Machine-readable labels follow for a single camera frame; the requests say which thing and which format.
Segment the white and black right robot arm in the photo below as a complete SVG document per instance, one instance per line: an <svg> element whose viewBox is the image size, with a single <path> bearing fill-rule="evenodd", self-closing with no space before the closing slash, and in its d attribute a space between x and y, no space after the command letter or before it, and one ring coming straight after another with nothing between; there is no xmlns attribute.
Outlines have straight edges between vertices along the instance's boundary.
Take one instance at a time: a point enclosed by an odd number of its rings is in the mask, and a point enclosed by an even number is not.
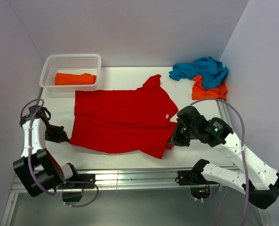
<svg viewBox="0 0 279 226"><path fill-rule="evenodd" d="M206 120L204 116L193 120L177 119L171 142L189 146L198 140L225 155L242 172L218 167L200 159L191 170L178 172L175 179L181 186L215 182L247 195L248 200L260 209L270 207L279 196L279 171L263 162L248 147L241 146L238 135L220 118Z"/></svg>

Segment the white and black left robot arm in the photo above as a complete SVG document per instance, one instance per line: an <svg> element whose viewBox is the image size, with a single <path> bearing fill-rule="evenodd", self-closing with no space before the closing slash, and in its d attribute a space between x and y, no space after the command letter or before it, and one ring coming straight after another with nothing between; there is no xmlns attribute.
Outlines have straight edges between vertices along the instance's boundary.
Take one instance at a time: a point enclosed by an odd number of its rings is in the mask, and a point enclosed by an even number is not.
<svg viewBox="0 0 279 226"><path fill-rule="evenodd" d="M64 183L69 188L80 184L75 167L71 163L60 166L46 148L46 141L69 141L64 127L50 124L50 119L47 108L33 105L29 107L29 114L21 116L19 122L24 131L24 149L21 158L13 162L13 169L32 197L42 193L55 195L50 189Z"/></svg>

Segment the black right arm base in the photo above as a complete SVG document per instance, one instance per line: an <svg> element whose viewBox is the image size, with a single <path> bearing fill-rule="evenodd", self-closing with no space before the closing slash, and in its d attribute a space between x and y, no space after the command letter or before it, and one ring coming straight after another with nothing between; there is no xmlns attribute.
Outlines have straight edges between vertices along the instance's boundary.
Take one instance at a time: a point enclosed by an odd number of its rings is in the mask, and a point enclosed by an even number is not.
<svg viewBox="0 0 279 226"><path fill-rule="evenodd" d="M209 198L212 193L219 189L216 182L205 180L201 174L193 170L178 171L175 182L180 186L189 186L193 198L199 200Z"/></svg>

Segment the red t shirt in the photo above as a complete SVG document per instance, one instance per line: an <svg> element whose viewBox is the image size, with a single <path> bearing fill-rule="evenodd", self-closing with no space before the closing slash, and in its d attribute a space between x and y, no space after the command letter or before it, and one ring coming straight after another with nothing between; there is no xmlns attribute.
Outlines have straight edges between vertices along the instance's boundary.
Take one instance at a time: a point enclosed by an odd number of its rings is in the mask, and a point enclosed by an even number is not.
<svg viewBox="0 0 279 226"><path fill-rule="evenodd" d="M70 144L120 154L141 151L161 159L171 150L169 140L178 108L151 76L136 90L76 91Z"/></svg>

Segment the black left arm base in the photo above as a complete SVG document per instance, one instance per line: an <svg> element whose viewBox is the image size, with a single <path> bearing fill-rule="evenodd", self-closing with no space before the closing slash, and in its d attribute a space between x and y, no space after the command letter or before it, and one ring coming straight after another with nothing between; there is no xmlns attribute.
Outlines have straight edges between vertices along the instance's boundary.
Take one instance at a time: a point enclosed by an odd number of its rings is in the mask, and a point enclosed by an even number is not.
<svg viewBox="0 0 279 226"><path fill-rule="evenodd" d="M62 192L62 200L68 203L78 203L83 197L85 189L94 189L96 182L95 174L79 174L72 176L68 181L57 186L57 190Z"/></svg>

